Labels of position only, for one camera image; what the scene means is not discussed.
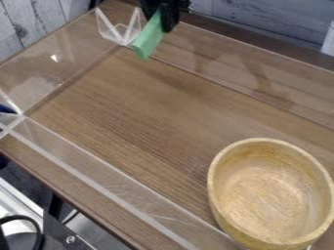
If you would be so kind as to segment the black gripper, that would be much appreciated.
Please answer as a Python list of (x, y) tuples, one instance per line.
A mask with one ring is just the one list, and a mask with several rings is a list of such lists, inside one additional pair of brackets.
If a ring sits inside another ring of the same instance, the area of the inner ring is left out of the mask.
[(180, 10), (188, 10), (192, 0), (140, 0), (141, 8), (148, 20), (152, 19), (161, 9), (161, 21), (165, 32), (170, 32), (180, 23)]

